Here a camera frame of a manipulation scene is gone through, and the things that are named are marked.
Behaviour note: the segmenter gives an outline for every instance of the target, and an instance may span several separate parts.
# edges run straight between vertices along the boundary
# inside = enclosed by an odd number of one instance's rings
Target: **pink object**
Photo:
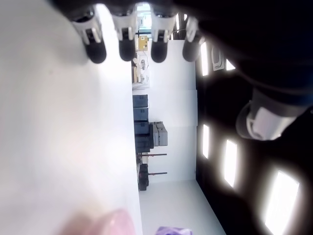
[[[125,210],[100,217],[86,235],[136,235],[133,221]]]

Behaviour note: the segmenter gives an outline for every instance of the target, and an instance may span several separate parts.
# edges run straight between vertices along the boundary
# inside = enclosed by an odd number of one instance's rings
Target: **white joint cover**
[[[274,140],[296,119],[296,117],[281,117],[264,107],[261,107],[255,117],[251,135],[261,136],[261,140]]]

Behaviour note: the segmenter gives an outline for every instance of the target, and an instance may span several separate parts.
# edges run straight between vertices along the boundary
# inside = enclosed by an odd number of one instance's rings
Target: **stacked boxes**
[[[167,130],[162,121],[153,122],[153,141],[155,146],[167,146]]]

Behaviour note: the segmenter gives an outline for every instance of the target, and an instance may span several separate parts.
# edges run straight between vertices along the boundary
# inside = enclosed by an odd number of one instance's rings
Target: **white wall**
[[[160,226],[189,228],[194,235],[225,234],[195,180],[152,184],[139,199],[144,235]]]
[[[77,214],[117,208],[142,234],[131,64],[101,18],[107,59],[95,65],[47,1],[0,3],[1,235],[60,235]]]
[[[147,94],[149,122],[163,121],[168,131],[168,146],[155,147],[151,153],[167,156],[149,157],[150,172],[168,172],[167,175],[150,176],[151,183],[191,180],[196,168],[196,126],[198,122],[195,63],[182,57],[184,41],[170,40],[167,57],[155,63],[150,56],[148,42],[150,88],[133,91]]]

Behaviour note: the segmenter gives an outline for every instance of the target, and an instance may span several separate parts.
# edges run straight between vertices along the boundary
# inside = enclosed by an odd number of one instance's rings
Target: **black ceiling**
[[[261,220],[263,198],[274,167],[291,174],[299,183],[299,207],[286,229],[287,235],[313,234],[312,150],[313,115],[308,110],[275,141],[240,138],[237,114],[249,102],[252,86],[236,70],[210,71],[202,77],[196,62],[198,90],[197,181],[226,234],[271,234]],[[210,156],[202,155],[202,127],[210,126]],[[234,189],[224,187],[221,176],[226,139],[238,145],[239,167]]]

